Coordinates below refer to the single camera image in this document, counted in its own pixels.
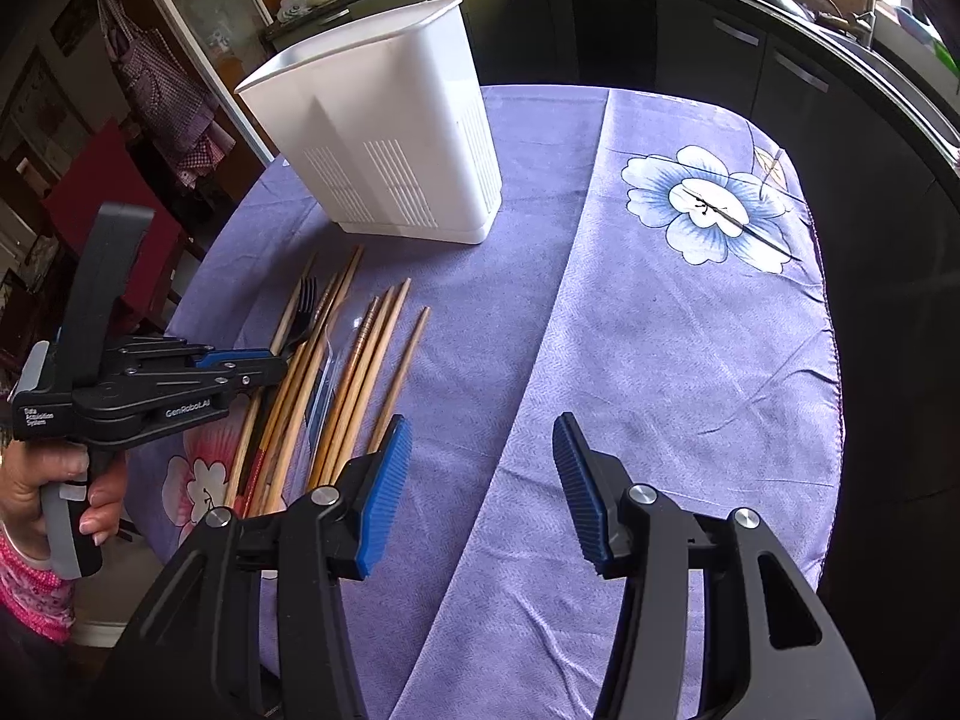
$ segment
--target silver handle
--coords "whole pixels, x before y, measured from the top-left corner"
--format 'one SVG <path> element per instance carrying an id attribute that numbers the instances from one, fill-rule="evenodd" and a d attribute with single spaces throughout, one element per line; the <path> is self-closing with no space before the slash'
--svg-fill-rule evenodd
<path id="1" fill-rule="evenodd" d="M 334 13 L 332 16 L 327 16 L 324 19 L 320 19 L 318 26 L 323 26 L 325 23 L 334 22 L 337 19 L 342 19 L 344 18 L 344 16 L 349 16 L 349 15 L 350 15 L 350 9 L 348 7 L 345 7 L 343 10 L 340 11 L 340 13 Z"/>
<path id="2" fill-rule="evenodd" d="M 818 77 L 815 76 L 813 73 L 808 73 L 800 65 L 796 64 L 795 62 L 791 62 L 780 52 L 774 52 L 774 59 L 778 61 L 779 64 L 781 64 L 781 66 L 784 66 L 784 68 L 791 71 L 791 73 L 794 74 L 794 76 L 797 76 L 798 79 L 800 79 L 804 83 L 810 84 L 810 86 L 812 86 L 814 89 L 818 89 L 824 94 L 826 94 L 829 91 L 830 87 L 826 81 L 822 81 L 818 79 Z"/>
<path id="3" fill-rule="evenodd" d="M 722 22 L 719 19 L 714 19 L 713 25 L 721 32 L 726 32 L 731 37 L 736 38 L 743 43 L 749 43 L 751 46 L 760 45 L 760 38 L 755 37 L 754 35 L 750 34 L 750 32 L 743 32 L 739 29 L 733 28 L 728 23 Z"/>

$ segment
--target purple tablecloth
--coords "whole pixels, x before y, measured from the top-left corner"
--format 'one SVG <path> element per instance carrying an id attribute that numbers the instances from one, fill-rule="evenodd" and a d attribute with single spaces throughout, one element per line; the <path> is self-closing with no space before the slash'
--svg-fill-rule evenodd
<path id="1" fill-rule="evenodd" d="M 563 410 L 685 507 L 755 507 L 812 583 L 832 525 L 836 355 L 786 157 L 685 100 L 577 87 L 485 100 L 504 179 L 488 240 L 363 238 L 353 288 L 409 275 L 408 305 L 434 310 L 398 405 L 415 451 L 387 555 L 344 587 L 373 718 L 590 716 L 620 587 L 580 557 L 549 453 Z M 329 274 L 359 240 L 282 163 L 213 245 L 172 333 L 265 346 L 309 253 Z M 133 453 L 128 509 L 162 557 L 222 499 L 243 405 Z"/>

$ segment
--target blue gripper pad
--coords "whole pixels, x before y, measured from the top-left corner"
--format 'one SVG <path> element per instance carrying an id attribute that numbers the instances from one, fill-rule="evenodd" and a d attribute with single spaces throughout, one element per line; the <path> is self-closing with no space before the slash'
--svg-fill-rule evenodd
<path id="1" fill-rule="evenodd" d="M 392 432 L 387 445 L 380 451 L 383 459 L 376 472 L 366 505 L 360 515 L 360 546 L 357 549 L 356 565 L 361 579 L 370 576 L 373 567 L 383 557 L 390 538 L 390 528 L 400 504 L 400 493 L 407 479 L 410 453 L 413 449 L 413 434 L 410 423 L 397 420 L 397 429 Z"/>
<path id="2" fill-rule="evenodd" d="M 560 474 L 580 548 L 597 572 L 602 573 L 613 559 L 607 543 L 607 509 L 587 470 L 583 437 L 578 440 L 574 435 L 575 426 L 576 422 L 571 425 L 566 415 L 558 416 L 553 423 L 553 461 Z"/>

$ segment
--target flower center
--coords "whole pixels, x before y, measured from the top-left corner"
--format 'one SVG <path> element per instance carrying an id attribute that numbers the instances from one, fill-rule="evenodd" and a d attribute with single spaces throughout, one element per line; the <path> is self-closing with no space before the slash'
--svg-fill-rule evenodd
<path id="1" fill-rule="evenodd" d="M 670 205 L 682 214 L 690 214 L 690 220 L 698 227 L 716 224 L 731 238 L 743 233 L 743 226 L 750 223 L 747 209 L 729 190 L 704 178 L 685 178 L 670 190 Z"/>

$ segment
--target pink knitted cuff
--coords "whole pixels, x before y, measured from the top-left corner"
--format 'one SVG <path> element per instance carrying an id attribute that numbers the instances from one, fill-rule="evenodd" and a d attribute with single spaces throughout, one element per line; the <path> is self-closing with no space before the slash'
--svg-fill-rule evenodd
<path id="1" fill-rule="evenodd" d="M 73 581 L 26 565 L 0 528 L 0 604 L 31 631 L 57 644 L 70 637 Z"/>

